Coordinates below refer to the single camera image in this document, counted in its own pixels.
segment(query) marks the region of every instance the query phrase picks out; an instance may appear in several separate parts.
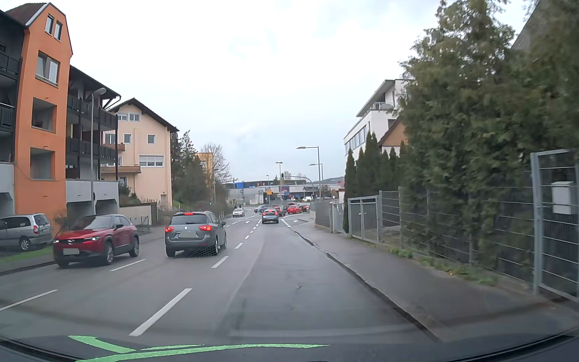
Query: bare tree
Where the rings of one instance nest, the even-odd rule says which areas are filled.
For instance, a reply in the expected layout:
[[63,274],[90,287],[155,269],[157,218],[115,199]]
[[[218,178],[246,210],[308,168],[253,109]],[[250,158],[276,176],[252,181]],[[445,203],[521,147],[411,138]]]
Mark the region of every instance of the bare tree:
[[215,180],[218,182],[226,182],[232,179],[232,174],[229,171],[229,162],[222,153],[222,146],[209,142],[203,145],[200,152],[213,153],[213,174]]

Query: rear windshield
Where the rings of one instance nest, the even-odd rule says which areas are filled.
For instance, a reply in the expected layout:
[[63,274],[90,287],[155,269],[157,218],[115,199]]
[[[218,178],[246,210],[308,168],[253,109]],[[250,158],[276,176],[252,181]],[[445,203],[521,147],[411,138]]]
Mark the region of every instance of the rear windshield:
[[171,218],[171,225],[207,224],[207,216],[204,214],[178,215]]

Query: beige building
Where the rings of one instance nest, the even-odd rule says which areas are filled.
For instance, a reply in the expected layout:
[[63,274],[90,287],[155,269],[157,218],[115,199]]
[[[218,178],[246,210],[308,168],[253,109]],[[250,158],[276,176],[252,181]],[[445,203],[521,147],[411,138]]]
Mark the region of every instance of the beige building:
[[[109,110],[118,116],[118,177],[142,201],[171,209],[171,133],[178,129],[135,98]],[[115,131],[104,144],[115,146]],[[115,165],[102,167],[102,178],[115,179]]]

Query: fence gate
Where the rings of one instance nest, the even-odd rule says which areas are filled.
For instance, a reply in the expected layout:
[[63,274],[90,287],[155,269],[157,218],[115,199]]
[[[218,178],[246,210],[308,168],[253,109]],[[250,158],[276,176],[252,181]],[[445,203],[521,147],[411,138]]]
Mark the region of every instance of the fence gate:
[[367,242],[380,242],[378,217],[379,196],[354,197],[347,200],[350,235]]
[[579,303],[579,160],[560,149],[531,154],[535,254],[533,290]]

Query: grass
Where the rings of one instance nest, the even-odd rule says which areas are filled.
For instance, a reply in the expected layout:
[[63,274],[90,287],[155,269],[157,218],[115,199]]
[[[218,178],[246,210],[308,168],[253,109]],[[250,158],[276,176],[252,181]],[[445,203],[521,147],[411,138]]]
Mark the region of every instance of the grass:
[[20,252],[19,254],[11,255],[11,256],[4,256],[0,258],[0,263],[9,263],[11,261],[18,261],[18,260],[26,260],[35,258],[37,256],[44,256],[49,255],[53,252],[52,246],[47,246],[42,250],[36,250],[31,252]]

